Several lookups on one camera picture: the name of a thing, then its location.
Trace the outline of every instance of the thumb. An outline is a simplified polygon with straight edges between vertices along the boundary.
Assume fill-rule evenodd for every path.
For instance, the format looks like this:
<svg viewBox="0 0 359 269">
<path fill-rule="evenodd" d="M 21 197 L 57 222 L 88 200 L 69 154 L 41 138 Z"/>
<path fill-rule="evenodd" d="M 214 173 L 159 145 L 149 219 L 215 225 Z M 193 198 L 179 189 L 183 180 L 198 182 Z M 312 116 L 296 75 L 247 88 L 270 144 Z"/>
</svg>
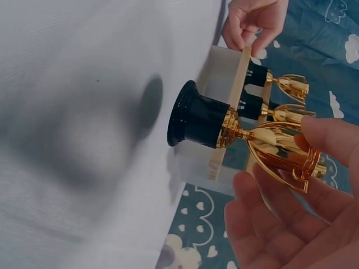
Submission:
<svg viewBox="0 0 359 269">
<path fill-rule="evenodd" d="M 308 143 L 348 167 L 350 157 L 359 147 L 359 127 L 341 119 L 302 118 L 302 131 Z"/>
</svg>

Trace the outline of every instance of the white fabric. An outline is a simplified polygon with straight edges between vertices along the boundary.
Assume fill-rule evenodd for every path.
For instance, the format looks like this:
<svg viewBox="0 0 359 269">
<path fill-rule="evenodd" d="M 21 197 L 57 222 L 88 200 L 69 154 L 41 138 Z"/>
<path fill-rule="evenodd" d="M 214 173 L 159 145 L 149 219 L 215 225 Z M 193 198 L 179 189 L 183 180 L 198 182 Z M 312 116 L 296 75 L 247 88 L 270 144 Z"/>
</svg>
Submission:
<svg viewBox="0 0 359 269">
<path fill-rule="evenodd" d="M 154 268 L 182 187 L 168 118 L 205 62 L 219 9 L 220 0 L 2 3 L 1 268 Z M 152 76 L 162 106 L 137 141 L 133 115 Z"/>
</svg>

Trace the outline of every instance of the blue patterned fabric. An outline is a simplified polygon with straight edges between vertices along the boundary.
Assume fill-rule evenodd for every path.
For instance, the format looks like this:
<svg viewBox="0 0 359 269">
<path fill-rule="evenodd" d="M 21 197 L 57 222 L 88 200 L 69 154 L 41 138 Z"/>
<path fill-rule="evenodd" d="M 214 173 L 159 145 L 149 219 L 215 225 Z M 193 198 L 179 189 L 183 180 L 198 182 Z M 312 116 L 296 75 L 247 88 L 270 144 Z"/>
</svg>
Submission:
<svg viewBox="0 0 359 269">
<path fill-rule="evenodd" d="M 359 124 L 356 108 L 359 103 L 359 0 L 289 0 L 283 32 L 253 61 L 268 67 L 276 77 L 288 73 L 304 75 L 310 84 L 307 109 L 315 111 L 317 117 L 342 118 Z M 276 86 L 271 99 L 280 104 L 293 103 Z M 243 142 L 238 141 L 227 150 L 224 165 L 244 167 L 243 155 L 248 149 Z M 328 165 L 325 181 L 351 193 L 347 169 L 334 158 L 325 157 Z M 232 197 L 198 189 L 186 186 L 158 269 L 238 268 L 224 233 L 223 209 Z M 204 205 L 202 211 L 197 208 L 199 202 Z M 206 219 L 210 225 L 201 219 L 206 214 L 209 214 Z"/>
</svg>

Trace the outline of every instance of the gold cup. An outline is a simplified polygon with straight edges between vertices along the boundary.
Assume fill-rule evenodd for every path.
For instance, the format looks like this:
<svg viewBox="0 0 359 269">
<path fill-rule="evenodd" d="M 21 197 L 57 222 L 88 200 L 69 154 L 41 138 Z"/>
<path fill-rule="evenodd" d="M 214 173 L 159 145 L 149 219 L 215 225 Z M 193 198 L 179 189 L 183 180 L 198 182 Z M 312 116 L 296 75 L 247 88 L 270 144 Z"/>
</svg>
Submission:
<svg viewBox="0 0 359 269">
<path fill-rule="evenodd" d="M 278 87 L 285 95 L 291 99 L 305 105 L 305 99 L 309 93 L 309 83 L 305 76 L 287 74 L 282 77 L 274 78 L 273 74 L 268 71 L 266 77 L 267 83 L 277 83 Z"/>
<path fill-rule="evenodd" d="M 227 147 L 237 138 L 247 141 L 257 163 L 268 174 L 300 193 L 307 193 L 310 177 L 321 179 L 326 173 L 324 158 L 307 143 L 298 123 L 267 122 L 248 131 L 241 128 L 238 114 L 229 108 L 217 148 Z"/>
<path fill-rule="evenodd" d="M 272 116 L 275 122 L 292 122 L 301 123 L 304 116 L 316 116 L 315 112 L 306 110 L 304 105 L 299 104 L 285 104 L 279 105 L 274 109 L 269 109 L 268 105 L 263 103 L 261 108 L 261 115 Z"/>
</svg>

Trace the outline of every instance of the trophy cup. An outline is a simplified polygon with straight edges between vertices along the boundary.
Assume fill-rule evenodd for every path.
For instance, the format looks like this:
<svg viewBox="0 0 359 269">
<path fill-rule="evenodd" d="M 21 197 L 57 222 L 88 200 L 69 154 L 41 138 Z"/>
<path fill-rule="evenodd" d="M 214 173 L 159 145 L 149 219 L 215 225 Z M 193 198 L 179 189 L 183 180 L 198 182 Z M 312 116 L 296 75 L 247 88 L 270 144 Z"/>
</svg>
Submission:
<svg viewBox="0 0 359 269">
<path fill-rule="evenodd" d="M 310 177 L 326 173 L 320 151 L 311 147 L 292 122 L 267 122 L 252 130 L 241 127 L 235 108 L 198 93 L 196 83 L 183 86 L 173 106 L 167 142 L 175 146 L 183 140 L 219 149 L 235 139 L 246 140 L 261 167 L 273 178 L 293 190 L 307 193 Z M 279 171 L 290 173 L 282 175 Z"/>
<path fill-rule="evenodd" d="M 274 78 L 268 68 L 260 66 L 249 61 L 245 85 L 253 84 L 264 87 L 266 83 L 276 83 L 285 95 L 294 101 L 305 105 L 306 96 L 309 93 L 309 84 L 305 76 L 287 74 L 278 78 Z"/>
<path fill-rule="evenodd" d="M 272 73 L 267 73 L 266 81 L 268 83 L 277 83 L 278 87 L 285 95 L 294 101 L 305 105 L 305 99 L 309 93 L 309 84 L 305 76 L 287 74 L 282 77 L 274 78 Z"/>
<path fill-rule="evenodd" d="M 279 105 L 269 100 L 269 104 L 263 98 L 242 91 L 238 115 L 248 119 L 258 120 L 260 116 L 267 116 L 269 121 L 301 123 L 303 116 L 315 117 L 315 112 L 307 111 L 304 105 L 284 104 Z"/>
</svg>

